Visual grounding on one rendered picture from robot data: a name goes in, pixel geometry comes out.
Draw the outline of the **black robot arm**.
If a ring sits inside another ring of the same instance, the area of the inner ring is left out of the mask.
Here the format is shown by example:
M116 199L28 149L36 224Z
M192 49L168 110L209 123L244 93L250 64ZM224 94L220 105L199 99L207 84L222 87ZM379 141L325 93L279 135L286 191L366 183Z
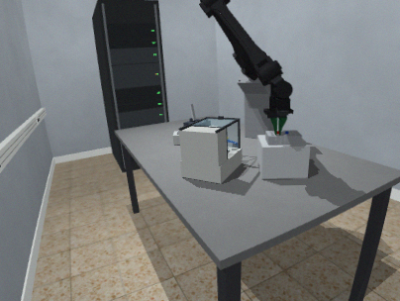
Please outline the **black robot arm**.
M281 77L280 74L283 74L283 72L278 61L273 61L255 44L230 12L226 4L230 3L231 0L201 0L200 2L199 6L207 17L210 18L215 15L215 19L227 35L234 48L233 56L242 68L242 73L252 80L258 78L263 86L270 84L270 95L276 94L277 97L269 97L269 110L277 111L277 116L288 115L290 110L289 96L293 91L292 85Z

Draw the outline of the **white analytical balance with glass draft shield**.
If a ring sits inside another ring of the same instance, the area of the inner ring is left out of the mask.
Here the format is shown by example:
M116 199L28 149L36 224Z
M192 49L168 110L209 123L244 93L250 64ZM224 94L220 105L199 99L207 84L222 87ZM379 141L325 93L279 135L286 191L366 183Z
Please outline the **white analytical balance with glass draft shield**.
M179 139L181 177L222 183L242 163L239 118L203 118L179 128Z

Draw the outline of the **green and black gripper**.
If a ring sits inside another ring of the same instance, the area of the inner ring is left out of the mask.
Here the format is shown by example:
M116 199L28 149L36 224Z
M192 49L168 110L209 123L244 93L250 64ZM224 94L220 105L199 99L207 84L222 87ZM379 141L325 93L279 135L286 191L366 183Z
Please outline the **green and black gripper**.
M274 128L275 135L277 134L277 118L278 118L278 132L280 136L282 128L287 120L287 116L286 117L277 116L277 111L270 111L269 109L263 109L263 112L265 113L265 115L267 115L267 118L270 118ZM293 114L293 110L291 108L288 114Z

